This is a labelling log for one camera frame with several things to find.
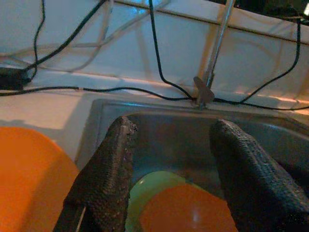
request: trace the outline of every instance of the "wire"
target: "wire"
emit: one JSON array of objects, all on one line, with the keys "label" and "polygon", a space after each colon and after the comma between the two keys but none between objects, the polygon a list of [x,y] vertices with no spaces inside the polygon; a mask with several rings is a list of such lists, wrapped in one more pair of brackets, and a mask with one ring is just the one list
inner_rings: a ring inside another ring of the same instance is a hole
[{"label": "wire", "polygon": [[293,65],[284,73],[282,73],[281,75],[267,81],[265,84],[261,85],[259,88],[257,88],[255,91],[253,91],[249,96],[247,96],[246,98],[244,98],[243,100],[241,100],[239,103],[244,103],[245,101],[247,101],[249,98],[251,98],[253,95],[255,95],[258,91],[260,91],[261,89],[265,88],[266,86],[268,86],[270,83],[279,80],[280,78],[284,77],[286,74],[288,74],[289,72],[291,72],[296,64],[298,63],[299,60],[299,54],[300,54],[300,28],[301,28],[301,24],[300,24],[300,19],[297,20],[297,42],[296,42],[296,55],[295,55],[295,60]]},{"label": "wire", "polygon": [[149,8],[150,8],[151,26],[152,26],[152,30],[153,30],[154,45],[155,45],[154,46],[155,54],[156,54],[156,60],[157,60],[158,69],[159,69],[159,74],[160,74],[161,80],[164,83],[169,84],[169,85],[179,89],[181,92],[183,92],[185,95],[187,95],[190,99],[193,99],[193,97],[186,90],[184,90],[182,87],[178,86],[177,84],[168,81],[163,76],[161,60],[160,60],[160,54],[159,54],[159,48],[158,48],[158,40],[157,40],[157,37],[156,37],[156,31],[155,31],[155,17],[154,17],[155,15],[154,15],[154,6],[153,6],[153,1],[152,0],[149,0]]},{"label": "wire", "polygon": [[75,29],[75,31],[69,36],[69,38],[60,45],[55,51],[51,52],[47,56],[39,59],[37,62],[34,62],[33,64],[30,64],[26,68],[23,69],[23,71],[29,71],[30,69],[35,68],[37,65],[42,64],[43,62],[47,61],[51,57],[57,55],[59,52],[61,52],[64,48],[66,48],[73,39],[78,35],[78,33],[83,29],[85,24],[89,21],[89,19],[98,11],[98,9],[106,2],[106,0],[100,0],[99,3],[86,15],[86,17],[82,20],[82,22],[78,25],[78,27]]},{"label": "wire", "polygon": [[224,100],[224,99],[220,99],[220,98],[215,98],[214,102],[228,103],[230,105],[247,105],[247,106],[253,106],[253,107],[256,107],[256,108],[266,109],[266,110],[295,111],[295,110],[309,109],[309,106],[299,107],[299,108],[282,109],[282,108],[276,108],[276,107],[268,107],[268,106],[263,106],[263,105],[250,104],[250,103],[245,103],[245,102],[228,101],[228,100]]},{"label": "wire", "polygon": [[39,24],[39,27],[35,33],[35,36],[34,36],[34,41],[33,41],[33,50],[34,50],[34,57],[35,57],[35,66],[34,66],[34,72],[30,78],[30,81],[33,80],[33,78],[35,77],[35,75],[37,74],[38,72],[38,48],[37,48],[37,41],[38,41],[38,36],[39,36],[39,33],[44,25],[44,22],[45,22],[45,1],[42,0],[41,1],[41,8],[42,8],[42,20]]},{"label": "wire", "polygon": [[142,88],[135,88],[135,87],[116,87],[116,88],[107,88],[107,89],[97,89],[97,88],[80,88],[80,87],[75,87],[75,86],[53,86],[53,87],[31,88],[31,89],[15,91],[15,92],[0,93],[0,97],[22,95],[22,94],[27,94],[27,93],[34,93],[34,92],[39,92],[39,91],[44,91],[44,90],[55,90],[55,89],[58,89],[58,90],[59,89],[83,90],[83,91],[97,92],[97,93],[114,92],[114,91],[119,91],[119,90],[134,90],[134,91],[148,93],[148,94],[154,95],[156,97],[159,97],[159,98],[162,98],[162,99],[165,99],[165,100],[168,100],[168,101],[191,100],[191,98],[165,97],[165,96],[162,96],[160,94],[154,93],[152,91],[145,90],[145,89],[142,89]]},{"label": "wire", "polygon": [[[162,3],[160,3],[159,5],[157,5],[154,10],[162,8],[164,6],[166,6],[168,3],[170,2],[170,0],[164,1]],[[143,13],[143,14],[139,14],[138,16],[136,16],[135,18],[129,20],[128,22],[126,22],[125,24],[123,24],[121,27],[119,27],[115,32],[113,32],[110,36],[108,36],[105,40],[100,41],[99,43],[77,43],[77,44],[72,44],[70,45],[70,47],[99,47],[102,48],[104,46],[106,46],[107,44],[109,44],[111,41],[119,38],[121,35],[123,35],[125,33],[125,31],[131,27],[133,24],[137,23],[138,21],[142,20],[143,18],[145,18],[147,15],[149,14],[149,11]],[[40,49],[50,49],[50,48],[54,48],[55,45],[54,44],[47,44],[47,45],[42,45],[40,46]],[[20,51],[16,51],[14,53],[10,53],[10,55],[5,56],[13,61],[18,61],[20,63],[29,65],[31,64],[30,62],[21,60],[19,58],[14,57],[14,55],[22,55],[24,53],[27,53],[29,51],[32,51],[32,49],[22,49]],[[86,63],[84,63],[82,66],[83,68],[86,67],[87,65],[89,65],[92,61],[93,58],[90,58],[88,61],[86,61]],[[75,72],[77,70],[79,70],[82,66],[76,67],[76,68],[70,68],[70,69],[61,69],[61,68],[53,68],[53,67],[48,67],[45,66],[43,64],[41,64],[39,66],[39,68],[41,69],[46,69],[46,70],[53,70],[53,71],[61,71],[61,72]]]}]

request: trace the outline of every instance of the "sink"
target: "sink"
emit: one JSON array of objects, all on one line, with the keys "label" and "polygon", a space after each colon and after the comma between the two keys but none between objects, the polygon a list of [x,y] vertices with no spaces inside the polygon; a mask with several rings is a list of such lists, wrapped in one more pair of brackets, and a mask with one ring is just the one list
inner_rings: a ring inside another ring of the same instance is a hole
[{"label": "sink", "polygon": [[309,129],[292,119],[106,100],[93,102],[76,161],[79,168],[119,116],[127,116],[139,128],[133,184],[150,172],[170,171],[223,198],[209,144],[209,129],[219,118],[238,124],[278,162],[309,169]]}]

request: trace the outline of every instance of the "faucet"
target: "faucet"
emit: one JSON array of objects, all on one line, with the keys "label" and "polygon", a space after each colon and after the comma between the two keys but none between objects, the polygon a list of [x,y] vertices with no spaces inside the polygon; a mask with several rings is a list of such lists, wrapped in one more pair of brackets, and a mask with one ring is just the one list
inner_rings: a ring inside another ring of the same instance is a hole
[{"label": "faucet", "polygon": [[217,63],[218,55],[220,52],[223,36],[227,28],[228,21],[230,19],[232,9],[234,7],[235,0],[227,0],[225,4],[225,11],[222,17],[222,21],[217,33],[216,41],[212,49],[211,58],[208,62],[208,66],[203,75],[203,80],[199,77],[194,77],[194,83],[198,88],[197,104],[202,109],[207,103],[214,100],[215,96],[211,90],[212,82],[214,79],[214,68]]}]

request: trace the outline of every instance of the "textured fabric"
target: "textured fabric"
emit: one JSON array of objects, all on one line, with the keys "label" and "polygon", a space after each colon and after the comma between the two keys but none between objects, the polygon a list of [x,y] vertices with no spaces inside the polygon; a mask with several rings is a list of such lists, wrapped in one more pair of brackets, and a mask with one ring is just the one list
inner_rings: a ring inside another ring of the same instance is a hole
[{"label": "textured fabric", "polygon": [[297,224],[308,223],[304,190],[252,136],[232,122],[218,120],[210,137],[225,198],[240,232],[289,231],[291,225],[297,229]]},{"label": "textured fabric", "polygon": [[65,199],[65,204],[86,206],[100,231],[125,229],[136,131],[126,117],[115,120]]}]

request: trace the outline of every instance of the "metal pole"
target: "metal pole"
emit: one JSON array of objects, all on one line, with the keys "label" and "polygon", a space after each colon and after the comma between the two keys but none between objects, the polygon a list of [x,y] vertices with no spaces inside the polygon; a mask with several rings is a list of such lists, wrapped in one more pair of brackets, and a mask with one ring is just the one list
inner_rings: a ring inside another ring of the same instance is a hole
[{"label": "metal pole", "polygon": [[203,81],[206,83],[206,85],[209,87],[209,89],[212,86],[212,81],[213,81],[213,78],[214,78],[213,71],[214,71],[214,68],[215,68],[216,63],[217,63],[217,59],[218,59],[218,55],[219,55],[219,52],[220,52],[221,43],[222,43],[222,40],[223,40],[225,29],[227,28],[227,24],[228,24],[228,21],[230,19],[231,12],[232,12],[232,9],[234,7],[234,4],[235,4],[235,0],[227,0],[226,1],[224,15],[222,17],[222,21],[221,21],[221,24],[220,24],[220,27],[219,27],[219,30],[218,30],[218,34],[217,34],[217,38],[216,38],[216,41],[215,41],[215,44],[214,44],[214,47],[213,47],[213,50],[212,50],[211,58],[209,60],[208,66],[207,66],[207,70],[205,71],[204,76],[203,76]]}]

